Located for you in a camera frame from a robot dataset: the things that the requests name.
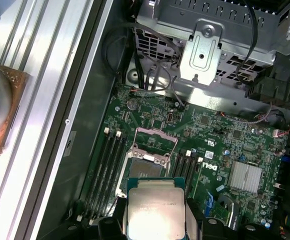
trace ventilation holes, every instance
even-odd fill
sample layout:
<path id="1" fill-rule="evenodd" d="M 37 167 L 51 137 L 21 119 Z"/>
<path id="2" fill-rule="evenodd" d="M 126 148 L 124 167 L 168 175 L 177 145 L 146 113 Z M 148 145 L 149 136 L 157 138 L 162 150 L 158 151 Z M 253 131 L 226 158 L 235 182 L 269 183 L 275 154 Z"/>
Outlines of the ventilation holes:
<path id="1" fill-rule="evenodd" d="M 235 20 L 236 19 L 236 14 L 237 14 L 237 11 L 231 10 L 230 14 L 229 14 L 229 19 Z"/>
<path id="2" fill-rule="evenodd" d="M 174 51 L 166 45 L 165 42 L 159 41 L 158 38 L 149 32 L 143 32 L 142 34 L 136 34 L 137 50 L 144 52 L 147 56 L 151 56 L 155 59 L 171 59 L 175 54 Z"/>
<path id="3" fill-rule="evenodd" d="M 287 19 L 289 17 L 289 14 L 290 14 L 290 10 L 286 11 L 279 19 L 279 24 L 278 25 L 281 25 L 281 23 Z"/>
<path id="4" fill-rule="evenodd" d="M 223 7 L 218 6 L 217 9 L 216 9 L 215 15 L 221 17 L 222 13 L 223 13 Z"/>
<path id="5" fill-rule="evenodd" d="M 249 14 L 245 13 L 243 23 L 250 24 L 250 20 L 251 20 L 251 16 Z"/>
<path id="6" fill-rule="evenodd" d="M 202 11 L 203 13 L 208 13 L 208 12 L 209 12 L 209 9 L 210 9 L 210 4 L 209 4 L 208 2 L 204 2 L 201 11 Z"/>
<path id="7" fill-rule="evenodd" d="M 189 8 L 189 9 L 190 9 L 190 8 L 195 9 L 196 1 L 197 1 L 197 0 L 189 0 L 188 8 Z"/>
<path id="8" fill-rule="evenodd" d="M 175 0 L 175 4 L 181 5 L 183 0 Z"/>
<path id="9" fill-rule="evenodd" d="M 263 28 L 264 26 L 264 18 L 262 17 L 259 17 L 258 20 L 257 20 L 257 24 L 260 28 Z"/>

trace black ram slot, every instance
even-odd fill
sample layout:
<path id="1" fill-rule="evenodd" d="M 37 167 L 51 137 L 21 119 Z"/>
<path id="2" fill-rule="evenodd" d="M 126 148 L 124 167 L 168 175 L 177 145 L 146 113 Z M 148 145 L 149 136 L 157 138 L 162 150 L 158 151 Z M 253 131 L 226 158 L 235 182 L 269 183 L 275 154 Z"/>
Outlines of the black ram slot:
<path id="1" fill-rule="evenodd" d="M 186 182 L 185 182 L 185 198 L 187 198 L 188 195 L 190 194 L 190 189 L 191 189 L 191 185 L 193 182 L 195 167 L 196 167 L 196 158 L 191 158 L 191 163 L 190 163 L 188 175 L 187 175 Z"/>
<path id="2" fill-rule="evenodd" d="M 116 179 L 119 176 L 118 169 L 119 169 L 119 166 L 120 166 L 120 163 L 121 163 L 122 154 L 124 152 L 126 138 L 123 137 L 121 142 L 122 142 L 122 144 L 121 144 L 119 150 L 117 151 L 117 155 L 116 155 L 116 157 L 114 159 L 112 174 L 111 174 L 111 177 L 110 177 L 110 180 L 109 180 L 109 184 L 108 184 L 108 187 L 107 187 L 106 196 L 105 196 L 103 205 L 100 208 L 102 210 L 102 212 L 100 213 L 101 216 L 104 216 L 105 213 L 106 213 L 107 205 L 109 204 L 109 200 L 110 200 L 110 197 L 111 197 L 111 193 L 112 193 L 112 190 L 113 190 L 114 183 L 115 183 Z"/>
<path id="3" fill-rule="evenodd" d="M 175 177 L 181 177 L 183 168 L 184 168 L 184 163 L 185 163 L 185 154 L 180 154 L 181 158 L 179 160 L 178 165 L 176 166 L 176 173 L 175 173 Z"/>
<path id="4" fill-rule="evenodd" d="M 87 214 L 88 211 L 87 210 L 87 206 L 90 204 L 90 195 L 92 194 L 93 190 L 94 190 L 94 187 L 95 185 L 93 184 L 99 174 L 99 170 L 100 170 L 100 166 L 101 166 L 101 162 L 102 162 L 102 153 L 104 153 L 104 150 L 105 148 L 109 145 L 110 141 L 111 141 L 111 138 L 113 137 L 113 134 L 107 134 L 105 136 L 105 138 L 103 139 L 103 142 L 102 142 L 102 145 L 101 145 L 101 149 L 100 149 L 100 152 L 99 152 L 99 156 L 97 158 L 97 162 L 96 162 L 96 166 L 95 166 L 95 169 L 94 169 L 94 173 L 93 173 L 93 176 L 92 176 L 92 179 L 91 179 L 91 182 L 90 182 L 90 186 L 89 186 L 89 190 L 88 190 L 88 194 L 87 194 L 87 197 L 85 199 L 85 203 L 84 203 L 84 212 L 85 214 Z"/>
<path id="5" fill-rule="evenodd" d="M 96 200 L 98 201 L 98 199 L 101 197 L 100 196 L 100 189 L 101 189 L 101 185 L 102 185 L 101 183 L 102 183 L 102 181 L 104 181 L 104 175 L 106 174 L 107 165 L 108 165 L 109 159 L 114 154 L 114 150 L 116 149 L 117 142 L 119 142 L 119 141 L 115 137 L 111 146 L 105 152 L 104 158 L 102 160 L 100 172 L 99 172 L 96 184 L 95 184 L 96 187 L 95 187 L 95 190 L 93 191 L 92 196 L 91 196 L 92 200 L 91 200 L 91 204 L 89 207 L 90 213 L 93 213 L 93 210 L 95 209 L 95 203 L 97 203 Z"/>
<path id="6" fill-rule="evenodd" d="M 104 160 L 107 158 L 108 156 L 108 153 L 110 151 L 110 147 L 112 146 L 113 144 L 113 134 L 111 133 L 110 134 L 110 138 L 108 139 L 108 141 L 106 142 L 106 145 L 103 149 L 103 151 L 101 151 L 99 154 L 99 161 L 100 161 L 100 165 L 99 165 L 99 170 L 97 172 L 95 172 L 95 175 L 93 175 L 93 178 L 92 178 L 92 181 L 91 181 L 91 191 L 88 195 L 88 198 L 89 198 L 89 202 L 88 202 L 88 205 L 86 206 L 87 207 L 87 211 L 85 210 L 86 214 L 85 214 L 85 217 L 87 217 L 87 215 L 89 216 L 90 215 L 90 210 L 91 210 L 91 206 L 93 205 L 94 203 L 94 198 L 93 198 L 93 195 L 94 195 L 94 192 L 95 192 L 95 189 L 97 188 L 97 182 L 99 181 L 99 178 L 102 177 L 102 170 L 103 170 L 103 167 L 104 167 Z"/>
<path id="7" fill-rule="evenodd" d="M 120 140 L 118 142 L 118 145 L 116 145 L 115 150 L 113 150 L 113 153 L 110 154 L 110 159 L 109 159 L 109 162 L 108 162 L 108 165 L 106 168 L 106 174 L 105 174 L 105 177 L 103 179 L 103 183 L 101 185 L 101 189 L 100 189 L 100 192 L 98 195 L 98 200 L 97 200 L 96 207 L 95 207 L 95 216 L 96 217 L 98 217 L 98 215 L 99 215 L 101 202 L 104 198 L 107 185 L 110 182 L 110 175 L 111 175 L 111 172 L 113 170 L 112 167 L 114 165 L 114 161 L 117 158 L 117 154 L 119 153 L 121 146 L 122 146 L 122 141 Z"/>
<path id="8" fill-rule="evenodd" d="M 181 177 L 184 177 L 185 183 L 187 181 L 187 175 L 188 175 L 189 170 L 190 170 L 191 160 L 192 160 L 192 158 L 190 156 L 185 157 L 184 167 L 183 167 L 183 170 L 182 170 L 181 175 L 180 175 Z"/>
<path id="9" fill-rule="evenodd" d="M 175 162 L 175 164 L 174 164 L 173 171 L 172 171 L 172 174 L 171 174 L 171 176 L 172 176 L 173 178 L 176 177 L 176 170 L 177 170 L 177 168 L 178 168 L 178 166 L 179 166 L 179 163 L 180 163 L 181 158 L 182 158 L 182 155 L 179 153 L 179 154 L 177 155 L 177 157 L 176 157 L 176 162 Z"/>

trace heatsink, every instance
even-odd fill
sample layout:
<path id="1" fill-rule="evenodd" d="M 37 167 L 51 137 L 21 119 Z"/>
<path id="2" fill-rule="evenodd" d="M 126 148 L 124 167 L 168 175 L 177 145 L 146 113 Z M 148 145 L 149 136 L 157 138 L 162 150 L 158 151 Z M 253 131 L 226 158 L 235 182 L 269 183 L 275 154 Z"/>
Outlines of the heatsink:
<path id="1" fill-rule="evenodd" d="M 261 176 L 261 168 L 234 161 L 231 167 L 228 185 L 231 188 L 256 194 L 259 189 Z"/>

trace black cable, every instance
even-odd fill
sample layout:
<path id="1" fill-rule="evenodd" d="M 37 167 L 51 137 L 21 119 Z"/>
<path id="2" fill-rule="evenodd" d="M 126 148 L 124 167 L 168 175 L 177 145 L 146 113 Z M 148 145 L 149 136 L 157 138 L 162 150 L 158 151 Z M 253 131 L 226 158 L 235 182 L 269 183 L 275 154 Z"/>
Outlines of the black cable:
<path id="1" fill-rule="evenodd" d="M 145 83 L 144 83 L 144 72 L 143 72 L 143 67 L 141 64 L 140 56 L 138 55 L 137 52 L 137 46 L 136 46 L 136 39 L 134 37 L 133 39 L 133 48 L 134 48 L 134 63 L 135 63 L 135 68 L 137 72 L 137 78 L 138 78 L 138 87 L 140 89 L 145 89 Z"/>
<path id="2" fill-rule="evenodd" d="M 174 82 L 177 79 L 177 76 L 174 76 L 173 80 L 171 81 L 171 90 L 173 91 L 175 98 L 177 99 L 177 101 L 179 102 L 179 104 L 185 108 L 185 104 L 182 102 L 182 100 L 180 99 L 180 97 L 177 95 L 175 89 L 174 89 Z"/>
<path id="3" fill-rule="evenodd" d="M 250 58 L 252 52 L 254 51 L 256 47 L 259 32 L 258 32 L 258 22 L 257 22 L 253 7 L 251 6 L 248 0 L 242 0 L 242 1 L 246 5 L 250 18 L 251 18 L 251 44 L 250 44 L 250 48 L 249 48 L 246 58 L 240 65 L 237 66 L 235 73 L 236 73 L 236 78 L 238 79 L 238 81 L 240 81 L 242 84 L 250 86 L 252 85 L 252 82 L 244 80 L 241 76 L 239 76 L 239 73 L 240 73 L 240 69 L 248 61 L 248 59 Z"/>
<path id="4" fill-rule="evenodd" d="M 150 86 L 150 77 L 152 76 L 152 74 L 155 73 L 155 70 L 150 68 L 146 74 L 146 80 L 145 80 L 145 90 L 149 90 L 149 86 Z"/>

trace capacitor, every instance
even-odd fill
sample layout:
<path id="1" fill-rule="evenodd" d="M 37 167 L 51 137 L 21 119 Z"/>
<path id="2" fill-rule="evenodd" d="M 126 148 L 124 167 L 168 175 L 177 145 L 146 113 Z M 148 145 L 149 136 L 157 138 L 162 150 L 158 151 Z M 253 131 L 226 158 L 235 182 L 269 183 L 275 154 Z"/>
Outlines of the capacitor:
<path id="1" fill-rule="evenodd" d="M 278 156 L 278 157 L 281 157 L 281 156 L 283 156 L 283 152 L 281 151 L 281 149 L 278 149 L 278 150 L 276 150 L 275 152 L 274 152 L 274 156 Z"/>
<path id="2" fill-rule="evenodd" d="M 253 128 L 252 130 L 251 130 L 251 132 L 253 133 L 253 134 L 262 134 L 264 131 L 262 130 L 262 129 L 256 129 L 256 128 Z"/>
<path id="3" fill-rule="evenodd" d="M 265 220 L 264 218 L 262 218 L 262 219 L 260 220 L 260 223 L 261 223 L 262 225 L 265 225 L 265 224 L 266 224 L 266 220 Z"/>
<path id="4" fill-rule="evenodd" d="M 224 155 L 224 156 L 228 156 L 228 155 L 230 155 L 230 154 L 231 154 L 231 151 L 228 150 L 228 149 L 226 149 L 226 150 L 223 151 L 223 155 Z"/>

